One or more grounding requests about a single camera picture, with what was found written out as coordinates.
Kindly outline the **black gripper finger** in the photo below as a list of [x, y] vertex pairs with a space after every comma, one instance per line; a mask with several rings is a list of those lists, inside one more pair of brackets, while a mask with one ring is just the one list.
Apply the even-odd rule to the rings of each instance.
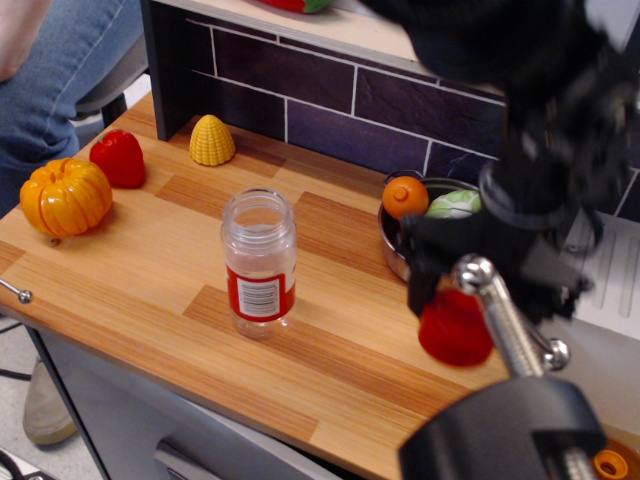
[[424, 307], [433, 301], [441, 277], [441, 273], [424, 271], [417, 267], [411, 270], [407, 283], [407, 304], [415, 316], [421, 316]]

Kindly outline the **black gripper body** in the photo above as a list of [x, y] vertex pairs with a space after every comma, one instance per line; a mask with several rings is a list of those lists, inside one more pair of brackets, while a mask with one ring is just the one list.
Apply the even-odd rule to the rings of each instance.
[[581, 295], [593, 282], [561, 258], [561, 247], [578, 210], [556, 227], [525, 230], [488, 209], [460, 219], [406, 215], [399, 222], [399, 253], [415, 267], [450, 274], [462, 257], [479, 255], [502, 276], [512, 301], [533, 323], [574, 316]]

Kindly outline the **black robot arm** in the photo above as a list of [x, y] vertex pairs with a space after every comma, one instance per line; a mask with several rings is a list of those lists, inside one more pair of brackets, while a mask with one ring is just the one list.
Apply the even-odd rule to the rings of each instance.
[[400, 220], [415, 314], [467, 254], [491, 261], [532, 321], [570, 317], [592, 282], [560, 256], [558, 231], [618, 196], [628, 176], [636, 70], [580, 1], [373, 1], [442, 79], [506, 99], [499, 160], [479, 178], [481, 208], [462, 219]]

